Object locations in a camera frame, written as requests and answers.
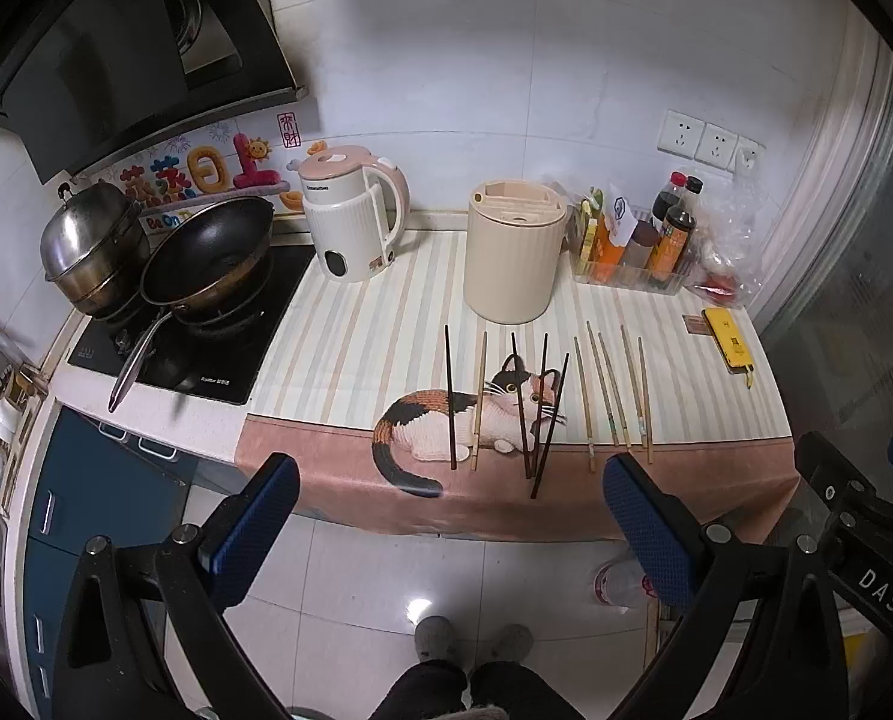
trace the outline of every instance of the striped tablecloth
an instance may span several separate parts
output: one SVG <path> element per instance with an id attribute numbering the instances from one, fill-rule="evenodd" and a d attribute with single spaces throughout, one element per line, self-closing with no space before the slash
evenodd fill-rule
<path id="1" fill-rule="evenodd" d="M 525 325 L 498 325 L 464 303 L 465 243 L 464 232 L 408 231 L 395 265 L 361 284 L 338 284 L 323 275 L 316 261 L 311 263 L 267 353 L 248 404 L 250 413 L 371 430 L 400 396 L 445 386 L 445 325 L 450 326 L 454 389 L 467 392 L 477 390 L 477 347 L 484 330 L 488 376 L 510 353 L 511 331 L 528 370 L 538 370 L 544 333 L 549 333 L 548 367 L 559 368 L 565 352 L 573 358 L 573 337 L 579 338 L 594 442 L 609 445 L 613 439 L 589 347 L 588 320 L 607 343 L 633 442 L 640 442 L 640 432 L 621 324 L 632 338 L 634 355 L 637 337 L 643 338 L 654 442 L 790 436 L 783 402 L 745 311 L 735 311 L 733 317 L 756 364 L 750 391 L 743 376 L 728 372 L 712 338 L 687 333 L 682 314 L 699 314 L 704 303 L 686 290 L 666 296 L 577 284 L 564 253 L 546 312 Z M 573 359 L 562 410 L 568 424 L 558 426 L 554 440 L 586 443 Z"/>

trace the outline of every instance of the white electric kettle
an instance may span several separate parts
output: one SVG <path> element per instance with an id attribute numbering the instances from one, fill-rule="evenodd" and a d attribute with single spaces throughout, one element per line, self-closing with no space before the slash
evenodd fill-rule
<path id="1" fill-rule="evenodd" d="M 299 180 L 313 245 L 328 276 L 366 281 L 392 263 L 392 245 L 410 212 L 410 191 L 396 165 L 363 146 L 335 146 L 305 159 Z M 384 188 L 397 208 L 392 229 Z"/>

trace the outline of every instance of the cabinet handle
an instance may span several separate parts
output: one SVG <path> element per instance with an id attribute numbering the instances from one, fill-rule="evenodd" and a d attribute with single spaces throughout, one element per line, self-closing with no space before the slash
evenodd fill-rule
<path id="1" fill-rule="evenodd" d="M 96 426 L 96 429 L 100 431 L 104 436 L 108 439 L 114 440 L 117 443 L 126 443 L 127 439 L 130 437 L 130 434 L 127 431 L 123 430 L 123 428 L 115 428 L 112 425 L 107 425 L 105 422 L 99 422 Z M 121 431 L 122 435 L 117 435 L 117 430 Z"/>
<path id="2" fill-rule="evenodd" d="M 32 615 L 32 621 L 34 621 L 35 627 L 37 627 L 37 652 L 43 655 L 46 649 L 43 645 L 43 621 L 35 614 Z"/>
<path id="3" fill-rule="evenodd" d="M 40 528 L 40 533 L 43 533 L 43 536 L 50 535 L 50 526 L 53 524 L 53 509 L 56 509 L 56 495 L 53 494 L 53 490 L 47 490 L 46 494 L 46 514 L 43 516 L 43 526 Z"/>
<path id="4" fill-rule="evenodd" d="M 161 460 L 165 460 L 165 461 L 167 461 L 167 463 L 176 463 L 176 460 L 174 460 L 174 458 L 176 458 L 176 446 L 171 446 L 170 454 L 164 455 L 161 452 L 157 452 L 157 450 L 152 448 L 152 446 L 144 446 L 143 442 L 145 442 L 145 440 L 146 439 L 138 439 L 136 441 L 136 445 L 140 449 L 142 449 L 144 452 L 146 452 L 148 455 L 152 455 L 156 458 L 160 458 Z"/>

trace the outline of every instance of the black stove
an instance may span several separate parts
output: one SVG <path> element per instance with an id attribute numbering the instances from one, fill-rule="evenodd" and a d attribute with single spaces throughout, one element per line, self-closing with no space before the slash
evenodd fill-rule
<path id="1" fill-rule="evenodd" d="M 224 403 L 246 403 L 270 341 L 313 255 L 311 245 L 271 247 L 269 278 L 256 296 L 224 322 L 186 326 L 176 317 L 167 319 L 157 331 L 136 381 Z M 70 365 L 115 378 L 156 317 L 157 308 L 143 304 L 117 324 L 91 319 L 73 348 Z"/>

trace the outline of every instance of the black chopstick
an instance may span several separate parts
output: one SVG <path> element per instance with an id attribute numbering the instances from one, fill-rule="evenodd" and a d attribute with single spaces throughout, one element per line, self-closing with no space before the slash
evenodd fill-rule
<path id="1" fill-rule="evenodd" d="M 523 415 L 523 391 L 520 389 L 520 356 L 517 355 L 517 334 L 510 333 L 510 341 L 513 344 L 513 370 L 517 375 L 517 408 L 520 409 L 520 440 L 523 442 L 523 470 L 526 471 L 526 478 L 529 479 L 533 475 L 533 469 L 530 467 L 530 450 L 526 448 L 526 418 Z"/>
<path id="2" fill-rule="evenodd" d="M 443 326 L 446 342 L 446 415 L 450 418 L 450 470 L 456 470 L 456 425 L 453 424 L 453 366 L 450 365 L 450 326 Z"/>
<path id="3" fill-rule="evenodd" d="M 567 381 L 567 365 L 570 364 L 570 353 L 564 357 L 564 370 L 560 375 L 560 389 L 557 389 L 557 396 L 553 401 L 553 418 L 550 420 L 550 429 L 546 433 L 546 443 L 544 444 L 544 456 L 540 459 L 540 466 L 537 468 L 537 478 L 533 482 L 533 491 L 530 498 L 536 500 L 537 492 L 540 490 L 540 483 L 544 479 L 544 469 L 546 468 L 546 455 L 550 451 L 550 441 L 553 439 L 553 428 L 557 424 L 557 415 L 560 413 L 560 398 L 564 393 L 564 384 Z"/>
<path id="4" fill-rule="evenodd" d="M 540 400 L 537 401 L 537 424 L 534 429 L 533 437 L 533 472 L 537 472 L 537 461 L 540 459 L 540 429 L 541 418 L 544 415 L 544 378 L 546 378 L 546 341 L 549 340 L 550 334 L 544 333 L 544 356 L 540 360 Z"/>

